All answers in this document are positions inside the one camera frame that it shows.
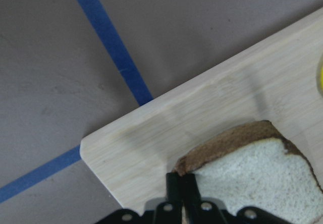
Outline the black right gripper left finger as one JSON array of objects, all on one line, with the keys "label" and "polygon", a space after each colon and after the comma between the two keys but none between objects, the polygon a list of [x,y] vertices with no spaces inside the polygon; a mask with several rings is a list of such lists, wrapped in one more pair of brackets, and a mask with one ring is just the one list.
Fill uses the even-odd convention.
[{"label": "black right gripper left finger", "polygon": [[170,210],[183,208],[183,180],[177,173],[166,174],[166,203]]}]

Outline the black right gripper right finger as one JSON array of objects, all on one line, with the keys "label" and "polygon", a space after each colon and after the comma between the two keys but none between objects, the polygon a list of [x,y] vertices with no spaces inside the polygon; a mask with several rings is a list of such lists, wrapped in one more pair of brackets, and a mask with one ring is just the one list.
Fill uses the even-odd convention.
[{"label": "black right gripper right finger", "polygon": [[196,210],[201,203],[201,195],[194,174],[183,176],[183,201],[187,210]]}]

